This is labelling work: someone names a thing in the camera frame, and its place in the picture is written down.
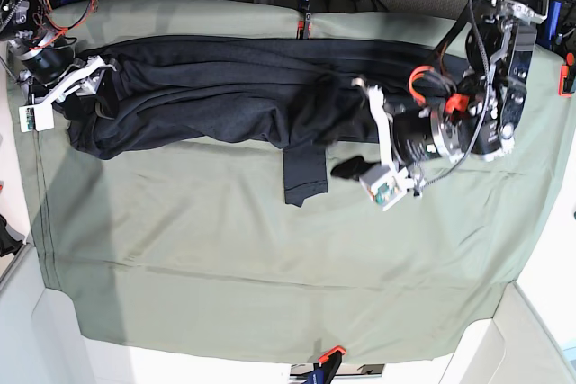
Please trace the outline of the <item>blue clamp top right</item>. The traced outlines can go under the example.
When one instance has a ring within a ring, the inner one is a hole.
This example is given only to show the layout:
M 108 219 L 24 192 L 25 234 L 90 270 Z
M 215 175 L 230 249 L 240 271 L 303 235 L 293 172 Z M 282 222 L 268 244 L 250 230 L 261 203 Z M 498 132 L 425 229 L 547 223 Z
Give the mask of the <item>blue clamp top right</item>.
M 545 49 L 552 50 L 554 46 L 554 35 L 560 21 L 560 15 L 564 6 L 563 0 L 553 0 L 549 5 L 548 16 L 543 24 L 539 26 L 538 44 Z

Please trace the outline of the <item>dark navy T-shirt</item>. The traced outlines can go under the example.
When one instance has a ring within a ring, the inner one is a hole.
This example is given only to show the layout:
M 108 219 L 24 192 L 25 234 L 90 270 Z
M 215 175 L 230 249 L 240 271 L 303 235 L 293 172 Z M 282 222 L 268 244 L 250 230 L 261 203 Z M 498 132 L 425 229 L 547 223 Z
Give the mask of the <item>dark navy T-shirt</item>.
M 407 82 L 428 50 L 408 42 L 330 39 L 233 39 L 166 36 L 128 40 L 96 54 L 118 61 L 114 120 L 83 104 L 70 122 L 71 146 L 102 160 L 208 137 L 267 142 L 283 152 L 284 200 L 301 206 L 328 189 L 326 150 L 351 140 L 352 120 L 367 109 L 356 77 L 380 85 L 393 106 L 412 110 Z

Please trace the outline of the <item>blue handled clamp top centre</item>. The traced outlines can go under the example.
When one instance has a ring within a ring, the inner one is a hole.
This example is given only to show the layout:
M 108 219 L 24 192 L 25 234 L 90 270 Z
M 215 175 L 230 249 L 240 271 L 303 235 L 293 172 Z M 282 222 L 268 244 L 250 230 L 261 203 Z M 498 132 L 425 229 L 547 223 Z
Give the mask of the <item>blue handled clamp top centre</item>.
M 297 38 L 299 40 L 307 40 L 311 32 L 310 0 L 299 0 L 298 11 L 302 18 L 298 24 Z

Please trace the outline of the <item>orange blue clamp front centre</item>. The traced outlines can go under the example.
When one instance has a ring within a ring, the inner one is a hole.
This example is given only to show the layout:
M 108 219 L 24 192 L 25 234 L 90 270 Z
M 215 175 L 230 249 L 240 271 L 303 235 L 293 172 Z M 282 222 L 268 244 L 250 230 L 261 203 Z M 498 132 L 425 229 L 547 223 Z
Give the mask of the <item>orange blue clamp front centre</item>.
M 330 384 L 336 377 L 347 350 L 337 345 L 323 353 L 314 364 L 314 369 L 307 374 L 305 384 Z

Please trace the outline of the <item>light green table cloth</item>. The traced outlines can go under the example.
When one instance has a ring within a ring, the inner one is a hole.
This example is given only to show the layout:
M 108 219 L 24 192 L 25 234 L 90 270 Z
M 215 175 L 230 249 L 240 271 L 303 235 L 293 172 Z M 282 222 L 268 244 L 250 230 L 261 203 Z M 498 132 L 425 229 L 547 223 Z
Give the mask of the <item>light green table cloth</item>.
M 41 278 L 83 336 L 114 344 L 283 363 L 335 345 L 361 363 L 448 354 L 492 317 L 561 189 L 575 129 L 562 62 L 535 49 L 510 154 L 469 159 L 388 211 L 343 180 L 286 204 L 265 142 L 101 161 L 70 146 L 62 118 L 17 132 Z

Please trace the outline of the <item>orange black clamp right rear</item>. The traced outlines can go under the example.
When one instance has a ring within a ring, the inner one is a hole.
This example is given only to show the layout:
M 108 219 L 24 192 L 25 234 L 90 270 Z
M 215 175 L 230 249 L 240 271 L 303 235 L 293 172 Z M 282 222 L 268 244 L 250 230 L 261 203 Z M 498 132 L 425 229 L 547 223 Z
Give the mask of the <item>orange black clamp right rear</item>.
M 575 54 L 569 52 L 561 66 L 558 94 L 562 97 L 571 97 L 575 94 Z

